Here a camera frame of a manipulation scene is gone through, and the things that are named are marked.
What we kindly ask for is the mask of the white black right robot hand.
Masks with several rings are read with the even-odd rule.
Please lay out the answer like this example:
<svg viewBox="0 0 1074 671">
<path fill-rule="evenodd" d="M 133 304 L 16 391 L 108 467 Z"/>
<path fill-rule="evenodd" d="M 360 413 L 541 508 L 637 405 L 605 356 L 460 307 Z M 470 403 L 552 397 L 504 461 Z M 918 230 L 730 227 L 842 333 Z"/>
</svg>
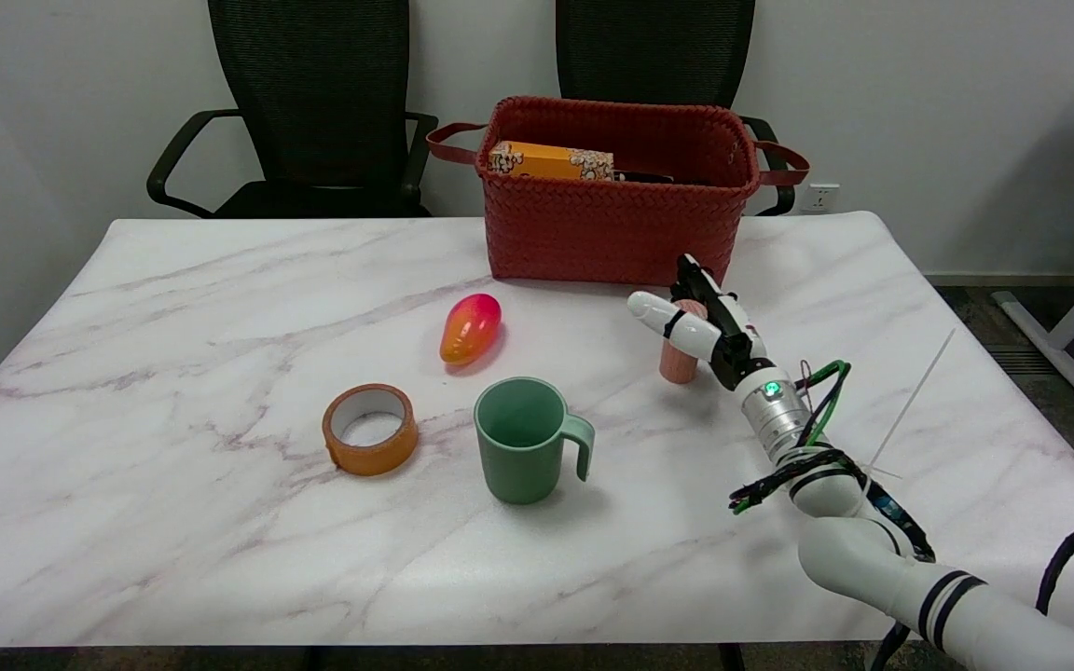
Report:
<svg viewBox="0 0 1074 671">
<path fill-rule="evenodd" d="M 726 390 L 737 390 L 751 374 L 771 368 L 761 335 L 737 294 L 722 289 L 694 256 L 678 256 L 674 267 L 672 297 L 634 292 L 626 301 L 632 317 L 674 349 L 708 363 Z"/>
</svg>

